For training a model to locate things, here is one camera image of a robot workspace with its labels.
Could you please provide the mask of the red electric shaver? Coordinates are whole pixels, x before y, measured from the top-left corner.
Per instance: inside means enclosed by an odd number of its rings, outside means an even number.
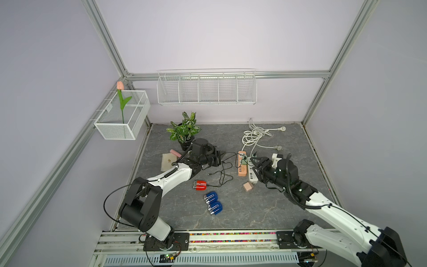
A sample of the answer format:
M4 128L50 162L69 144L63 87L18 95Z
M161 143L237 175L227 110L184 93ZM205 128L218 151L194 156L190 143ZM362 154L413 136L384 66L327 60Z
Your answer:
M202 180L196 180L193 184L193 188L197 191L204 191L207 189L207 182Z

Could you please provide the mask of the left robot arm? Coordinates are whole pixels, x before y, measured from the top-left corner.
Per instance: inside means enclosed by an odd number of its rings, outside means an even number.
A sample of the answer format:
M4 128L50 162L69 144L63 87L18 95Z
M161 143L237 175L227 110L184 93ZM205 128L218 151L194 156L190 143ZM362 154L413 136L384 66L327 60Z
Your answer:
M178 241L173 227L159 217L162 198L178 185L194 178L201 170L220 166L224 154L206 139L195 139L172 163L171 169L148 179L136 178L109 193L103 201L103 211L112 221L148 234L161 249L171 249ZM125 223L113 218L106 209L108 198L121 189L127 191L118 214Z

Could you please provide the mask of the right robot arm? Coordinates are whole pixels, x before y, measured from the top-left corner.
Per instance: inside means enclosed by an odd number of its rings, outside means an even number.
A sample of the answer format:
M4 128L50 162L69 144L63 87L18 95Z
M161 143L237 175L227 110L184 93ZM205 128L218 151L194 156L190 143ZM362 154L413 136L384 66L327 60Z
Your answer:
M299 248L321 247L357 267L405 267L409 260L399 234L379 228L357 218L333 203L318 189L300 180L291 155L251 158L253 171L263 184L274 184L285 197L299 208L316 215L339 233L325 230L310 220L301 221L293 233Z

